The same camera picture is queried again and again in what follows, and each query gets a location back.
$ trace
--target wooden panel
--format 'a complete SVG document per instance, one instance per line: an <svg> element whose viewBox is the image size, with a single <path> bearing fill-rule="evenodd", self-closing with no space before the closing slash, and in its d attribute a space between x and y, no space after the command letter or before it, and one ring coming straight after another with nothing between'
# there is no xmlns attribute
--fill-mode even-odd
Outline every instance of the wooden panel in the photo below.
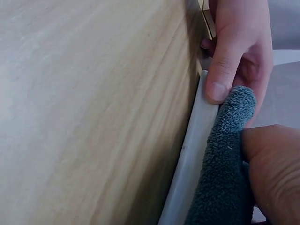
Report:
<svg viewBox="0 0 300 225"><path fill-rule="evenodd" d="M196 0L1 2L2 225L155 224L208 35Z"/></svg>

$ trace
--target towel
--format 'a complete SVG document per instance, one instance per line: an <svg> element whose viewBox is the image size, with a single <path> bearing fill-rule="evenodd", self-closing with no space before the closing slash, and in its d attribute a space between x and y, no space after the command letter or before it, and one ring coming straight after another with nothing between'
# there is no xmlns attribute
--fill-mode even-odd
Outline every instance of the towel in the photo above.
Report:
<svg viewBox="0 0 300 225"><path fill-rule="evenodd" d="M185 225L251 224L255 200L240 135L255 104L250 88L236 86L220 107Z"/></svg>

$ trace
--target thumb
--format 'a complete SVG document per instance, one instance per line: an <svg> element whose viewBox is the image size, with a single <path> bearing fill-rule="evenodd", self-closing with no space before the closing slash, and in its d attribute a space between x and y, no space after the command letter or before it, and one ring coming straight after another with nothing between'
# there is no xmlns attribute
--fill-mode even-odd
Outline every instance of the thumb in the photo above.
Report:
<svg viewBox="0 0 300 225"><path fill-rule="evenodd" d="M241 57L248 49L245 40L232 31L218 36L206 81L206 97L211 103L220 104L226 99Z"/></svg>

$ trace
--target knuckle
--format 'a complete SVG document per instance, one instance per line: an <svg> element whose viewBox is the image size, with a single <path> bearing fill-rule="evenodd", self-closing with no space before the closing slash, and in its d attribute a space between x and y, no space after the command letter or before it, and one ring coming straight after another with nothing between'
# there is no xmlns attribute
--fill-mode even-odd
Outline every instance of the knuckle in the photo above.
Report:
<svg viewBox="0 0 300 225"><path fill-rule="evenodd" d="M232 76L233 66L229 58L221 58L216 62L219 72L225 76Z"/></svg>

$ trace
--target white edge strip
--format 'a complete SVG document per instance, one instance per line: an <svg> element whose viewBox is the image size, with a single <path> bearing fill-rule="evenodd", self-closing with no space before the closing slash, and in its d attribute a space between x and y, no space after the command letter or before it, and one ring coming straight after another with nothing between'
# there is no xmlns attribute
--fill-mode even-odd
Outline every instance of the white edge strip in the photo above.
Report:
<svg viewBox="0 0 300 225"><path fill-rule="evenodd" d="M298 49L273 50L273 55L274 66L300 61L300 50Z"/></svg>
<svg viewBox="0 0 300 225"><path fill-rule="evenodd" d="M184 224L200 178L206 141L218 112L218 105L211 105L204 98L206 75L207 71L203 70L159 225Z"/></svg>

